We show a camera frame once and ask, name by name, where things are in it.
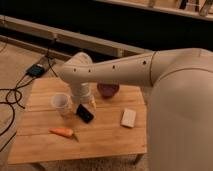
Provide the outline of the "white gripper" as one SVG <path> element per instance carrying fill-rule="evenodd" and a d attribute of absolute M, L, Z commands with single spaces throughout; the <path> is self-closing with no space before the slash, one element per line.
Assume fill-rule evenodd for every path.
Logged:
<path fill-rule="evenodd" d="M 71 90 L 71 100 L 72 108 L 76 110 L 80 104 L 90 105 L 91 107 L 96 107 L 95 98 L 92 94 L 89 83 L 80 83 L 70 86 Z"/>

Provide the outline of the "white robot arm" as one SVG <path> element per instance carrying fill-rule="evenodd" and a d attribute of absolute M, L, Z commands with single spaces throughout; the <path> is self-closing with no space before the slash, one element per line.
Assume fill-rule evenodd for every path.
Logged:
<path fill-rule="evenodd" d="M 62 65 L 59 77 L 76 102 L 91 96 L 91 82 L 150 87 L 149 170 L 213 171 L 212 51 L 153 51 L 100 63 L 80 52 Z"/>

